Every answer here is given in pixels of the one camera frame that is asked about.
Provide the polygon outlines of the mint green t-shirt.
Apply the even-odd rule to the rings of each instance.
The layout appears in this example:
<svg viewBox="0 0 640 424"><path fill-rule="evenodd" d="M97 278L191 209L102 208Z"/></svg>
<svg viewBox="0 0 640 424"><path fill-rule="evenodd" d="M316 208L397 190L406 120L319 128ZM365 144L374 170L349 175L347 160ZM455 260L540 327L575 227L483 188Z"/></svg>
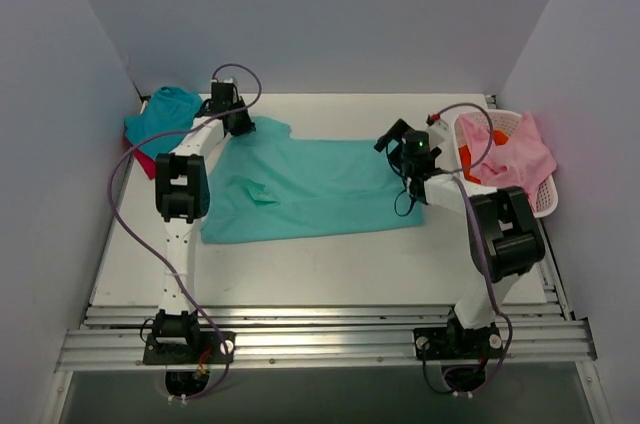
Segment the mint green t-shirt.
<svg viewBox="0 0 640 424"><path fill-rule="evenodd" d="M401 179L371 139L299 139L268 117L231 138L208 176L203 243L368 233L421 226Z"/></svg>

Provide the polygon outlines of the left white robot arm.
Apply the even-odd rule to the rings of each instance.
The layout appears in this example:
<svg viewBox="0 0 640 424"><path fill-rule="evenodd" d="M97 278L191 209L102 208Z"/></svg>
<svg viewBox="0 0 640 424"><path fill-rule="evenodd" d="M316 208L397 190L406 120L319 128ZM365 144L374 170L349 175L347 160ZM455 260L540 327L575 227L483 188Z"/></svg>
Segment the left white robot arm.
<svg viewBox="0 0 640 424"><path fill-rule="evenodd" d="M165 231L163 293L151 336L179 363L190 363L203 343L192 304L196 237L210 205L206 159L227 135L255 129L233 78L211 82L210 97L196 112L193 130L156 157L155 204Z"/></svg>

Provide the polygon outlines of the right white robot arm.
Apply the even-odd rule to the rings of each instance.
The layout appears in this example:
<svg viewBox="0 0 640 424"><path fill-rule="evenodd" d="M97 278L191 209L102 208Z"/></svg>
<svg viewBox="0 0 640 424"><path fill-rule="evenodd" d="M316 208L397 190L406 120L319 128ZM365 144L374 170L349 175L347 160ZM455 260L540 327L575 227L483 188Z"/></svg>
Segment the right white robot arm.
<svg viewBox="0 0 640 424"><path fill-rule="evenodd" d="M517 186L468 191L460 178L436 165L441 149L431 144L431 132L402 119L378 138L374 149L386 154L411 206L436 206L466 218L476 283L453 307L456 324L443 335L450 353L467 356L480 344L478 329L495 322L511 288L545 257L528 197Z"/></svg>

